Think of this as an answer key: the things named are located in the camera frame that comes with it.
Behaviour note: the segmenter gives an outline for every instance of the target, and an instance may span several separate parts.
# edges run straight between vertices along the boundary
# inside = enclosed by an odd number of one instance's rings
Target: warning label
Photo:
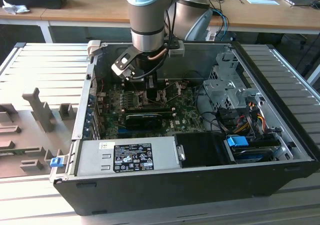
[[[116,173],[154,170],[151,143],[115,145],[113,171]]]

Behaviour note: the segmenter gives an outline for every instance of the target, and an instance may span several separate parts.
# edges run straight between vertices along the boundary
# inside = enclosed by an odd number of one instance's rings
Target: open computer chassis
[[[163,106],[171,101],[170,110],[164,107],[157,113],[149,109],[148,115],[160,114],[163,119],[152,117],[144,120],[145,124],[132,120],[141,114],[129,112],[126,115],[126,112],[141,109],[148,102],[150,105],[150,101],[144,102],[147,98],[136,88],[138,83],[132,87],[130,82],[115,77],[110,69],[119,56],[118,50],[129,45],[102,43],[92,57],[65,173],[57,173],[55,168],[51,172],[54,187],[77,214],[270,196],[289,181],[305,178],[319,169],[318,147],[239,43],[185,43],[186,57],[168,58],[158,72],[163,87],[159,88],[161,92],[156,102]],[[190,69],[186,64],[193,64],[192,68],[200,74],[208,74],[205,76],[208,79],[203,81],[197,72],[186,76]],[[189,90],[190,84],[195,84],[196,88]],[[129,87],[132,94],[128,95],[125,88]],[[228,110],[237,113],[228,122],[236,120],[238,124],[227,127],[223,122],[221,117]],[[257,117],[250,123],[247,120],[252,119],[253,114]],[[136,123],[143,129],[136,129]],[[252,133],[252,125],[258,134]],[[259,135],[263,130],[268,132]],[[227,142],[227,139],[246,135],[248,141],[254,142],[252,137],[260,136],[256,141],[263,142],[266,134],[271,134],[273,142],[267,145],[268,149],[273,149],[268,156],[249,153],[239,157],[248,150],[241,145],[232,147]],[[215,148],[213,156],[210,156],[211,146]],[[145,150],[146,155],[147,151],[150,154],[152,151],[149,163],[145,161],[135,170],[134,161],[128,158],[132,168],[129,163],[125,166],[122,155],[133,154],[131,159],[134,159],[135,154],[141,154],[135,151],[139,149]],[[134,153],[123,153],[123,150]],[[117,163],[116,159],[120,159],[117,157],[121,157],[122,163]]]

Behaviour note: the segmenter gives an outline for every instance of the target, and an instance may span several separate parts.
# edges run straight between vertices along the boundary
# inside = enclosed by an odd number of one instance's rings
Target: blue drive bracket
[[[63,167],[64,166],[64,157],[54,157],[50,161],[50,167]]]
[[[231,136],[226,140],[229,147],[244,147],[249,146],[248,141],[245,136]]]

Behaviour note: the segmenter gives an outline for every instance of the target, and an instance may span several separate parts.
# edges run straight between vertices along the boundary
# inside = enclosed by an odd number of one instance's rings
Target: cable
[[[318,38],[320,37],[320,32],[318,34],[318,36],[315,38],[315,40],[312,42],[312,44],[310,45],[310,47],[308,48],[308,50],[303,54],[303,56],[301,57],[301,59],[299,60],[299,62],[297,63],[297,65],[295,66],[295,69],[298,68],[298,66],[300,65],[300,63],[302,62],[302,60],[305,58],[305,56],[308,54],[308,52],[310,51],[310,49],[314,46],[314,44],[316,43],[316,41],[318,40]]]
[[[225,30],[225,34],[227,34],[228,29],[229,29],[229,24],[230,24],[230,22],[229,22],[229,18],[228,18],[227,16],[225,16],[225,15],[223,15],[223,16],[224,16],[224,17],[226,18],[226,20],[227,20],[227,25],[226,25],[226,30]]]
[[[125,126],[123,126],[123,125],[120,125],[120,124],[117,124],[117,126],[120,126],[120,127],[123,127],[123,128],[125,128],[125,129],[127,129]]]
[[[206,80],[206,78],[205,78],[204,76],[202,76],[197,70],[189,70],[189,71],[186,71],[186,72],[182,75],[182,80],[185,80],[186,75],[189,74],[189,73],[196,73],[196,74],[198,74],[203,80]]]
[[[215,8],[215,6],[213,5],[213,3],[211,2],[211,0],[209,0],[210,1],[210,3],[211,3],[211,5],[212,5],[212,7],[213,7],[213,9],[216,9]],[[222,20],[222,25],[221,25],[221,27],[219,28],[219,30],[218,30],[218,32],[216,33],[216,37],[219,35],[219,33],[221,32],[221,30],[222,30],[222,28],[224,27],[224,20]]]
[[[169,12],[168,10],[165,10],[165,13],[166,13],[166,18],[168,19],[168,30],[169,30],[169,38],[170,38],[170,35],[171,35],[171,23],[170,23],[170,17],[169,17]]]
[[[164,55],[167,51],[168,51],[168,49],[164,48],[164,49],[163,49],[161,52],[159,52],[157,55],[155,55],[155,56],[148,56],[148,60],[149,60],[149,61],[157,60],[157,59],[160,58],[162,55]]]
[[[218,10],[216,9],[213,9],[217,14],[219,14],[224,22],[224,32],[223,32],[223,36],[221,37],[220,41],[222,41],[227,33],[227,21],[226,21],[226,17],[221,13],[219,12]]]
[[[171,35],[170,35],[170,38],[169,38],[169,43],[168,43],[168,45],[171,44],[172,38],[173,38],[173,36],[174,36],[176,16],[177,16],[177,3],[174,4],[174,13],[173,13],[173,19],[172,19]]]
[[[197,93],[197,96],[196,96],[196,98],[195,98],[195,109],[196,109],[196,111],[200,114],[200,116],[202,117],[202,119],[203,119],[204,121],[206,121],[207,123],[211,124],[211,125],[210,125],[211,130],[212,130],[212,125],[214,125],[214,126],[216,126],[217,128],[221,129],[221,126],[219,126],[219,125],[217,125],[217,124],[215,124],[215,123],[212,122],[213,120],[210,121],[209,119],[203,117],[204,114],[212,114],[212,115],[215,115],[215,112],[214,112],[214,111],[205,111],[205,112],[200,113],[200,111],[199,111],[199,109],[198,109],[198,98],[199,98],[200,90],[201,90],[202,88],[204,89],[206,95],[208,96],[208,98],[209,98],[209,100],[210,100],[210,103],[212,104],[212,100],[211,100],[211,98],[209,97],[206,89],[204,88],[204,86],[203,86],[203,84],[202,84],[201,87],[199,88],[198,93]]]

